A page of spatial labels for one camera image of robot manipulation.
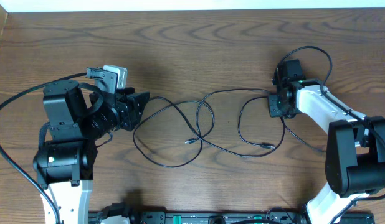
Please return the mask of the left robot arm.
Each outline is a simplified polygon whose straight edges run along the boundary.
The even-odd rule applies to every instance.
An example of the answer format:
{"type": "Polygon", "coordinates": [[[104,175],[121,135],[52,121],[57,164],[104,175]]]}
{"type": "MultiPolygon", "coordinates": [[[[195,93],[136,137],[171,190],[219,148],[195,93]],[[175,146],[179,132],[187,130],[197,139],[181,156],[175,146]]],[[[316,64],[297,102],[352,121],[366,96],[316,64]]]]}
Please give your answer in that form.
{"type": "Polygon", "coordinates": [[[87,223],[93,185],[96,140],[110,131],[132,131],[141,121],[149,92],[133,88],[107,92],[98,83],[54,82],[44,88],[43,104],[52,139],[39,138],[33,166],[45,203],[47,223],[87,223]]]}

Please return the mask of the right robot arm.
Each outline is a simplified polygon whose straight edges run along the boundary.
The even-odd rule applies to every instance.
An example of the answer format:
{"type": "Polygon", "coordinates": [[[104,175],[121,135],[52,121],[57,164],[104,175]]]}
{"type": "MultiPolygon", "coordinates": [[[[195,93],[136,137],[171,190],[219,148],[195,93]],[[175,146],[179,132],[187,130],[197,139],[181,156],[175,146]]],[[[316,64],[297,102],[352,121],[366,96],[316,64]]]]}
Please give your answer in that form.
{"type": "Polygon", "coordinates": [[[385,118],[359,113],[333,96],[321,81],[307,79],[299,60],[277,65],[268,98],[271,117],[309,116],[327,134],[326,184],[307,202],[297,223],[338,223],[359,201],[379,200],[385,188],[385,118]]]}

